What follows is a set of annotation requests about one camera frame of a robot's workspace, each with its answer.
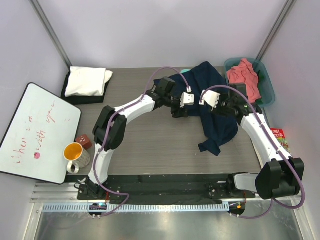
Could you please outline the navy blue t shirt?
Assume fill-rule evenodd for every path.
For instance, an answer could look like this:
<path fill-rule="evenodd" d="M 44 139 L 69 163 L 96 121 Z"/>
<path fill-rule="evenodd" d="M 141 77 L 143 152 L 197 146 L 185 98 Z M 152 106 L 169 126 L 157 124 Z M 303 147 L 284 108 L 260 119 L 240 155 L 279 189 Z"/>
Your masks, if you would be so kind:
<path fill-rule="evenodd" d="M 199 105 L 199 100 L 204 90 L 211 86 L 226 85 L 226 81 L 208 61 L 183 73 L 183 76 L 194 94 L 194 104 L 186 106 L 185 111 L 174 113 L 173 117 L 199 117 L 207 140 L 199 143 L 198 148 L 201 152 L 208 151 L 218 156 L 221 153 L 220 147 L 237 135 L 237 121 L 232 116 L 212 114 L 207 106 Z"/>

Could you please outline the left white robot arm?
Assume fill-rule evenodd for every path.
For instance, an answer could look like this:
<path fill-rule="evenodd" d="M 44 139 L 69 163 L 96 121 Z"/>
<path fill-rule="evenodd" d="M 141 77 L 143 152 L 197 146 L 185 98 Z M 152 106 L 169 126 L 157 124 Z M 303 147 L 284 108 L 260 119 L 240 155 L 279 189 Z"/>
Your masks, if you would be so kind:
<path fill-rule="evenodd" d="M 175 81 L 164 77 L 153 89 L 147 90 L 137 99 L 119 107 L 108 105 L 102 109 L 92 131 L 95 153 L 88 178 L 93 183 L 89 187 L 89 194 L 93 198 L 100 200 L 106 195 L 107 188 L 103 183 L 108 179 L 112 156 L 122 144 L 130 122 L 161 107 L 170 108 L 173 118 L 188 116 L 185 106 L 193 105 L 195 101 L 191 87 L 188 85 L 179 95 L 175 93 Z"/>

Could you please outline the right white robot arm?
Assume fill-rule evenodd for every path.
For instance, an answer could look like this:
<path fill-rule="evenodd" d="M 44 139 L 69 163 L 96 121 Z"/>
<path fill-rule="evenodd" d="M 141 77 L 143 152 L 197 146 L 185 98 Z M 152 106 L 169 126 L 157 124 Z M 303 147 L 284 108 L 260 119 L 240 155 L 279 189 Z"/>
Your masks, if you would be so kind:
<path fill-rule="evenodd" d="M 213 114 L 234 117 L 250 137 L 262 162 L 259 173 L 233 173 L 226 184 L 226 193 L 233 198 L 243 191 L 257 193 L 262 199 L 301 195 L 301 206 L 306 199 L 302 183 L 305 164 L 284 149 L 268 127 L 261 109 L 250 103 L 244 85 L 216 85 L 204 90 L 200 103 L 209 105 Z"/>

